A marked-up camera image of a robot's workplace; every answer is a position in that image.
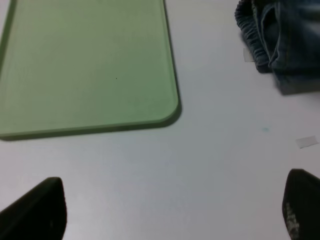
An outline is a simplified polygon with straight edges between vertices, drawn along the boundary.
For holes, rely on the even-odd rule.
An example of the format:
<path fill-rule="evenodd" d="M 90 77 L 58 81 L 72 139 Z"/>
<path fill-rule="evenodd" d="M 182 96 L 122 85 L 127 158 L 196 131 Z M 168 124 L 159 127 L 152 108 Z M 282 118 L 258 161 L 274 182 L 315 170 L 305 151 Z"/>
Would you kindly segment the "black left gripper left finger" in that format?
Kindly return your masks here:
<path fill-rule="evenodd" d="M 61 240 L 67 226 L 63 181 L 48 177 L 0 211 L 2 240 Z"/>

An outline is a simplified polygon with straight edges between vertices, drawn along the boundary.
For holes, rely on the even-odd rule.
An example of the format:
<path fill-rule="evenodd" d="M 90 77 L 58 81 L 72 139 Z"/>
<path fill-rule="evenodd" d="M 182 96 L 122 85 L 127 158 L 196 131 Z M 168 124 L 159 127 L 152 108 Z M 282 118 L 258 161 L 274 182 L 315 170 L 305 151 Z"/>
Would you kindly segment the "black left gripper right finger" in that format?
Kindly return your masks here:
<path fill-rule="evenodd" d="M 284 189 L 282 215 L 290 239 L 320 238 L 320 179 L 304 169 L 290 170 Z"/>

